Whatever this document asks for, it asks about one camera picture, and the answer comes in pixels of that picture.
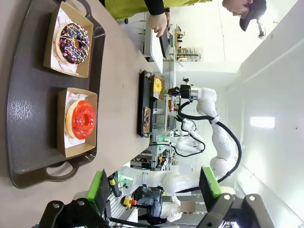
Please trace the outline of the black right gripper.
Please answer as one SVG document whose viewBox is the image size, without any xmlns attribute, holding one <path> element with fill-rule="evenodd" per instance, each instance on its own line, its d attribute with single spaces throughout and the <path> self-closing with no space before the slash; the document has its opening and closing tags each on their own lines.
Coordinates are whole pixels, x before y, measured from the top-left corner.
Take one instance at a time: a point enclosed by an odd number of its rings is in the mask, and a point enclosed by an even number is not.
<svg viewBox="0 0 304 228">
<path fill-rule="evenodd" d="M 174 87 L 168 90 L 168 95 L 180 95 L 181 98 L 190 97 L 190 85 L 181 85 L 180 88 Z"/>
</svg>

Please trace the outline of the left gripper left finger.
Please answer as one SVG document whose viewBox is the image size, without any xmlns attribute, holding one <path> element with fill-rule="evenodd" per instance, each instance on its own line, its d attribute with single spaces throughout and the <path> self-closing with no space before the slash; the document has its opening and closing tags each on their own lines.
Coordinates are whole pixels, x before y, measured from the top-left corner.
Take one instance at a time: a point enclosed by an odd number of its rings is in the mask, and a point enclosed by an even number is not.
<svg viewBox="0 0 304 228">
<path fill-rule="evenodd" d="M 97 171 L 83 198 L 64 204 L 50 201 L 38 223 L 39 228 L 108 228 L 102 213 L 110 195 L 110 186 L 104 170 Z"/>
</svg>

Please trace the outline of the person's left hand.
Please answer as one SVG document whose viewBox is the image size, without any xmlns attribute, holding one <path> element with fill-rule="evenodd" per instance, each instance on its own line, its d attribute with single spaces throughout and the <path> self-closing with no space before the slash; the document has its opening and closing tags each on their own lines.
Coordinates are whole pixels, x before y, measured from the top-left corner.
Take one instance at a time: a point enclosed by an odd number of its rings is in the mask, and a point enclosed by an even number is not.
<svg viewBox="0 0 304 228">
<path fill-rule="evenodd" d="M 166 28 L 170 29 L 171 16 L 169 12 L 159 15 L 150 15 L 148 18 L 148 26 L 156 33 L 156 37 L 160 38 Z"/>
</svg>

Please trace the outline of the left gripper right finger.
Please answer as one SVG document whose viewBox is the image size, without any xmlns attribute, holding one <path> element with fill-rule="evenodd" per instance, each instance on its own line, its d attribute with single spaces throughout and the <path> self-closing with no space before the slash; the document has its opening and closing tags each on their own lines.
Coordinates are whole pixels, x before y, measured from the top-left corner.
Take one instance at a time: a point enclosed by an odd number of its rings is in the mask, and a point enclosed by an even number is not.
<svg viewBox="0 0 304 228">
<path fill-rule="evenodd" d="M 199 228 L 223 228 L 228 222 L 235 222 L 240 228 L 274 227 L 260 195 L 239 198 L 223 193 L 210 167 L 201 168 L 199 189 L 207 209 Z"/>
</svg>

